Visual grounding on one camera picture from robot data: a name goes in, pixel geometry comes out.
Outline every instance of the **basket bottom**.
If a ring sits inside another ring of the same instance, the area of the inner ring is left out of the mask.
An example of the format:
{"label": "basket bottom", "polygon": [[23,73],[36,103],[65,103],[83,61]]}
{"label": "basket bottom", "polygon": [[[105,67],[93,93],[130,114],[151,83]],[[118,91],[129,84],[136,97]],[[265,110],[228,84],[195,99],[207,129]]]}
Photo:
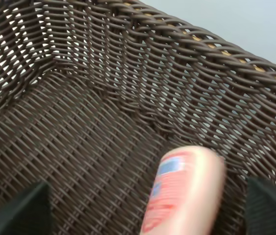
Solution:
{"label": "basket bottom", "polygon": [[57,234],[138,234],[168,141],[86,84],[46,74],[0,113],[0,207],[40,180]]}

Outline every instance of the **bottle label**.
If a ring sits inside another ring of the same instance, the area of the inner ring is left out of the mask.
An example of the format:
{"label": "bottle label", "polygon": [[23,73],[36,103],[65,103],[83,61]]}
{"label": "bottle label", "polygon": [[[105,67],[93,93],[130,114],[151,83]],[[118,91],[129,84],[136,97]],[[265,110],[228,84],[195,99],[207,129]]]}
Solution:
{"label": "bottle label", "polygon": [[168,219],[185,194],[189,153],[176,153],[163,158],[153,184],[142,223],[147,233]]}

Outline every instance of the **blurry bottle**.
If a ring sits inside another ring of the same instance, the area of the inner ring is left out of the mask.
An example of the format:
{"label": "blurry bottle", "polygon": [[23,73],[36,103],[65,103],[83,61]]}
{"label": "blurry bottle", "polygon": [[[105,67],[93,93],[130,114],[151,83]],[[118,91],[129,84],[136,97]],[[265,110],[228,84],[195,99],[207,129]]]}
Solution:
{"label": "blurry bottle", "polygon": [[161,159],[140,234],[208,235],[224,179],[224,160],[207,148],[168,152]]}

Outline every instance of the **brown wicker basket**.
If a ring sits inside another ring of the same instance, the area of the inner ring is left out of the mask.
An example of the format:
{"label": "brown wicker basket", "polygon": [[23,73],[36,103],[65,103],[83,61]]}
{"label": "brown wicker basket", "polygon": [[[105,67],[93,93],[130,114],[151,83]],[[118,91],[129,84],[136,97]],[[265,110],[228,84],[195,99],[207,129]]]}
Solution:
{"label": "brown wicker basket", "polygon": [[0,207],[51,183],[55,234],[138,234],[162,154],[226,158],[214,235],[276,184],[276,65],[136,0],[0,0]]}

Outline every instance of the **gray background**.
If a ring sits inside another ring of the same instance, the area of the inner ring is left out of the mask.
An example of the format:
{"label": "gray background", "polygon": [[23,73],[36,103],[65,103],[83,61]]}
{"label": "gray background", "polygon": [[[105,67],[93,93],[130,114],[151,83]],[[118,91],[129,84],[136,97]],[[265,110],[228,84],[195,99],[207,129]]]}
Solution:
{"label": "gray background", "polygon": [[142,0],[276,64],[276,0]]}

